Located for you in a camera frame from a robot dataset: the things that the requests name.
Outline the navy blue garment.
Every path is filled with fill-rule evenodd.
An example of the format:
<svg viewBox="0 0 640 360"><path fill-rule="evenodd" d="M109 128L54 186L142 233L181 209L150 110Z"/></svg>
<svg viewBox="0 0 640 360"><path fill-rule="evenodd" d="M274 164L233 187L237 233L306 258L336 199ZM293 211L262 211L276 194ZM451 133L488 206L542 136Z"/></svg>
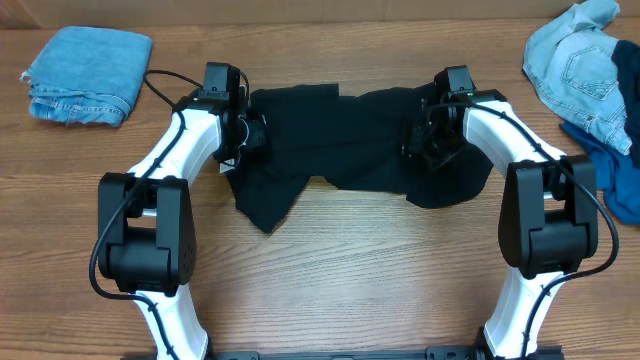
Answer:
<svg viewBox="0 0 640 360"><path fill-rule="evenodd" d="M627 119L625 132L631 139L631 159L639 167L639 46L627 40L619 40L612 54L612 62L618 68L619 90L623 97Z"/></svg>

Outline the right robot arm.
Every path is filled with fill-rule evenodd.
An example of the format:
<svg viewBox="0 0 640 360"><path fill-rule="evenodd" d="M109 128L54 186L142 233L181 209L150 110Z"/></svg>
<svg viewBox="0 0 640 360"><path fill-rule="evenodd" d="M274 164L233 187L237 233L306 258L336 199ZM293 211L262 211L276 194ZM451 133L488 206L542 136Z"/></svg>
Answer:
<svg viewBox="0 0 640 360"><path fill-rule="evenodd" d="M537 336L560 288L597 248L595 169L585 156L547 144L497 90L476 88L467 66L434 78L435 96L409 123L403 156L427 171L451 166L477 148L504 176L498 242L508 270L471 359L560 359Z"/></svg>

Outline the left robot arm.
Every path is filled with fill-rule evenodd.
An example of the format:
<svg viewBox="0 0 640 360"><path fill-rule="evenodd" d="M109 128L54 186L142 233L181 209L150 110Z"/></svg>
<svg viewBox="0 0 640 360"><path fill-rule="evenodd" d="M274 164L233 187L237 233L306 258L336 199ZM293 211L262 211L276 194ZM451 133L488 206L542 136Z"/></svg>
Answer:
<svg viewBox="0 0 640 360"><path fill-rule="evenodd" d="M208 159L233 172L265 151L266 119L250 107L247 76L228 63L207 63L203 82L170 107L171 124L150 153L99 182L88 277L99 296L139 307L155 358L211 359L189 286L197 258L190 189Z"/></svg>

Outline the black t-shirt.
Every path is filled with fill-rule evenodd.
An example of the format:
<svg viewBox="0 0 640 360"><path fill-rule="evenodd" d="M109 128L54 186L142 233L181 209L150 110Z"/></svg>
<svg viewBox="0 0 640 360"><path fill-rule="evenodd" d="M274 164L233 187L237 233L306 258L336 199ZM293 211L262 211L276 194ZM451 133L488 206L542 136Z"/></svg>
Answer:
<svg viewBox="0 0 640 360"><path fill-rule="evenodd" d="M464 145L435 171L401 154L405 128L435 96L431 83L360 96L342 96L336 84L253 91L271 148L228 173L237 210L270 233L313 176L341 190L403 194L422 208L474 198L493 168L477 147Z"/></svg>

